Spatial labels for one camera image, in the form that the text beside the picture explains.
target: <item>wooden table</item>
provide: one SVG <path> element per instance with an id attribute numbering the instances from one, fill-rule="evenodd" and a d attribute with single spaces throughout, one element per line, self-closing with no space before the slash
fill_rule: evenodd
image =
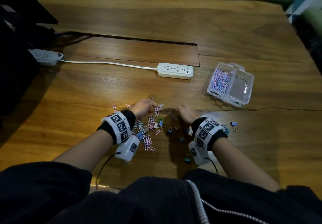
<path id="1" fill-rule="evenodd" d="M 190 81 L 112 65 L 43 68 L 16 110 L 4 118 L 0 170 L 50 161 L 94 132 L 101 118 L 113 111 L 113 103 L 122 109 L 153 97 L 164 103 L 161 117 L 166 124 L 170 124 L 168 115 L 176 115 L 174 109 L 182 103 L 201 113 L 216 111 L 226 124 L 237 121 L 237 132 L 230 133 L 230 140 L 281 187 L 306 185 L 322 197 L 322 78 L 280 6 L 227 0 L 38 1 L 58 19 L 56 31 L 196 43 L 197 49 L 179 51 L 173 59 L 199 64 Z M 115 50 L 113 45 L 107 47 L 106 40 L 93 38 L 65 48 L 65 58 L 123 59 L 122 63 L 151 67 L 157 66 L 158 59 L 172 59 L 167 52 L 173 50 L 166 46 L 158 44 L 158 55 L 153 57 L 154 52 L 147 50 L 154 47 L 143 45 L 142 51 L 120 42 Z M 151 57 L 143 58 L 147 53 Z M 241 109 L 205 92 L 219 62 L 240 64 L 255 76 L 251 101 Z M 121 189 L 142 176 L 181 177 L 195 168 L 184 163 L 188 147 L 179 143 L 181 133 L 151 135 L 155 152 L 145 152 L 141 145 L 130 163 L 112 159 L 99 183 Z M 106 158 L 93 171 L 93 183 Z M 212 165 L 203 167 L 214 170 Z"/>

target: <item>black sleeve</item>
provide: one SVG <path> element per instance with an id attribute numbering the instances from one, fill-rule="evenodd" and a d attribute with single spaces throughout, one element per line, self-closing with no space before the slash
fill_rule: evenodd
<path id="1" fill-rule="evenodd" d="M 46 223 L 89 192 L 92 174 L 59 162 L 16 165 L 0 172 L 0 223 Z"/>
<path id="2" fill-rule="evenodd" d="M 286 189 L 280 189 L 276 192 L 299 204 L 309 208 L 316 214 L 322 216 L 322 201 L 315 193 L 306 186 L 288 186 Z"/>

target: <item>wristband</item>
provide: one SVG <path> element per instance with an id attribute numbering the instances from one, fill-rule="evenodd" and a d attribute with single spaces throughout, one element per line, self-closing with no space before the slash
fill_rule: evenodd
<path id="1" fill-rule="evenodd" d="M 132 111 L 124 110 L 116 112 L 102 119 L 102 124 L 97 130 L 104 130 L 113 139 L 113 144 L 125 142 L 131 135 L 131 129 L 135 123 L 135 115 Z"/>
<path id="2" fill-rule="evenodd" d="M 195 138 L 197 146 L 204 150 L 211 151 L 212 145 L 217 139 L 225 137 L 227 134 L 223 131 L 224 128 L 211 118 L 201 117 L 192 123 L 192 136 Z"/>

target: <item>zipper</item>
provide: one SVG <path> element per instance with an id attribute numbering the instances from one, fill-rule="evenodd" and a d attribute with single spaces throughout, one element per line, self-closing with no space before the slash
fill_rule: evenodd
<path id="1" fill-rule="evenodd" d="M 243 214 L 243 213 L 239 213 L 239 212 L 235 212 L 235 211 L 231 211 L 231 210 L 220 210 L 220 209 L 217 209 L 215 206 L 209 204 L 207 201 L 204 201 L 203 199 L 201 199 L 201 201 L 208 205 L 210 208 L 212 208 L 213 210 L 217 211 L 217 212 L 221 212 L 221 213 L 225 213 L 225 214 L 232 214 L 232 215 L 235 215 L 235 216 L 241 216 L 241 217 L 244 217 L 244 218 L 247 218 L 247 219 L 250 219 L 254 222 L 257 222 L 257 223 L 260 223 L 260 224 L 268 224 L 267 222 L 264 222 L 256 217 L 253 217 L 253 216 L 250 216 L 250 215 L 247 215 L 247 214 Z"/>

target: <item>right hand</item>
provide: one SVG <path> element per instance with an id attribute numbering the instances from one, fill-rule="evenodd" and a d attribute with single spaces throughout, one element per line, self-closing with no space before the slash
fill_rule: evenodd
<path id="1" fill-rule="evenodd" d="M 198 113 L 191 108 L 190 106 L 186 104 L 182 104 L 177 108 L 177 111 L 179 111 L 181 118 L 183 121 L 189 125 L 192 124 L 196 119 L 198 119 L 200 116 Z"/>

